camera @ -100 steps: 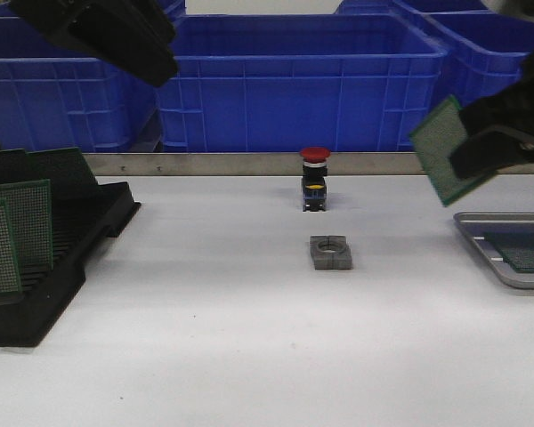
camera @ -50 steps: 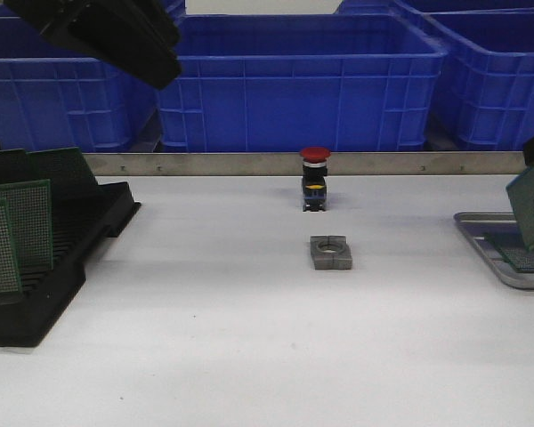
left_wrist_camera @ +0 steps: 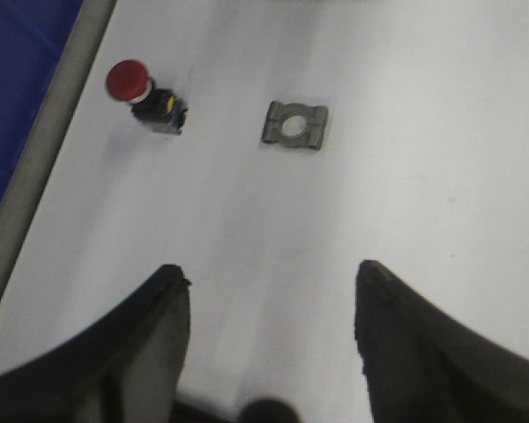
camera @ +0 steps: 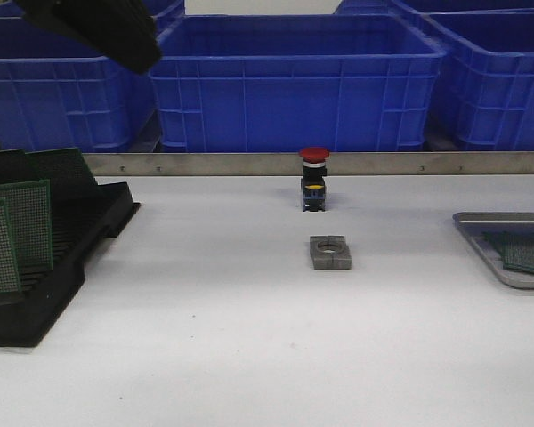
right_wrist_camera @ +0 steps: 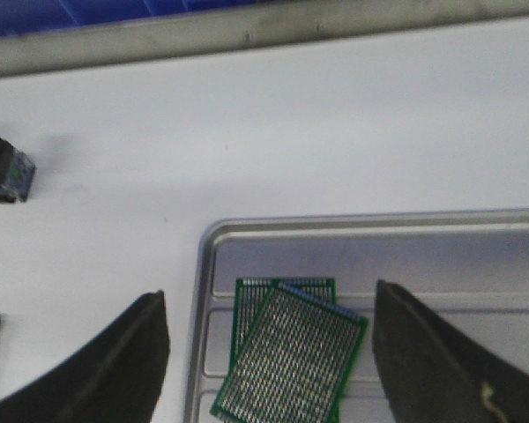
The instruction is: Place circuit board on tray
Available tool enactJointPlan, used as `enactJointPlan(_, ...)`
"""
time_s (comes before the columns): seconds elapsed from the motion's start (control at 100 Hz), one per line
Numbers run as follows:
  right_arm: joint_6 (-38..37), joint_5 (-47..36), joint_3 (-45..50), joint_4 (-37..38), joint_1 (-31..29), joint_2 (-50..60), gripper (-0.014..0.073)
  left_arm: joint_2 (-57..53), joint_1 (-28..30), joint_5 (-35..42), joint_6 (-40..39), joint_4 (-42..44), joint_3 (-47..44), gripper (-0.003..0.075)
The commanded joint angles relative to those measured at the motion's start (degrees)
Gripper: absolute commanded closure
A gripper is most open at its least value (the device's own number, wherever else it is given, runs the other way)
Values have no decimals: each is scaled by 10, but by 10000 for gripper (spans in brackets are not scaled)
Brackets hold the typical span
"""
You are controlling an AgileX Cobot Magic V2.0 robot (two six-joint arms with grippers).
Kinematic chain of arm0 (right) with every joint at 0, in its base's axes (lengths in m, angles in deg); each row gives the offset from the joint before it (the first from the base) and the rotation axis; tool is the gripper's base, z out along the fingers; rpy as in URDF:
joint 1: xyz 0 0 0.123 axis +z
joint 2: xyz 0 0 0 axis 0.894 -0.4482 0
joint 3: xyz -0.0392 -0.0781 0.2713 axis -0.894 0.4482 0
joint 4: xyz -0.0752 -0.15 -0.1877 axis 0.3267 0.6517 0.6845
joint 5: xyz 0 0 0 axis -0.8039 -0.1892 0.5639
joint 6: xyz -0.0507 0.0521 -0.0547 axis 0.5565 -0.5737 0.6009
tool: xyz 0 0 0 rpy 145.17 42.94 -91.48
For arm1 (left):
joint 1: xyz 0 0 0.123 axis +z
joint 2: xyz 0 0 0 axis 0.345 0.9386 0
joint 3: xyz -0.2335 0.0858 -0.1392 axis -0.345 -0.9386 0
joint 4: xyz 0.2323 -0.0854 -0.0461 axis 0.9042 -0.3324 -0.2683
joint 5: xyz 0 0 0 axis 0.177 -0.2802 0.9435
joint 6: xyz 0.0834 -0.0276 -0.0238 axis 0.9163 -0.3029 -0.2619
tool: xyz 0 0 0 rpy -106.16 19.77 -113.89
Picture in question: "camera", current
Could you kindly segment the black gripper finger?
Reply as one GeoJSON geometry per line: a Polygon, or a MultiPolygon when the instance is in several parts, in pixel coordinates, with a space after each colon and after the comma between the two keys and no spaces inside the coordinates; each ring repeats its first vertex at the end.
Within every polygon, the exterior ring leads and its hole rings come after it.
{"type": "Polygon", "coordinates": [[[157,24],[142,1],[18,1],[22,18],[86,44],[136,74],[157,64],[157,24]]]}

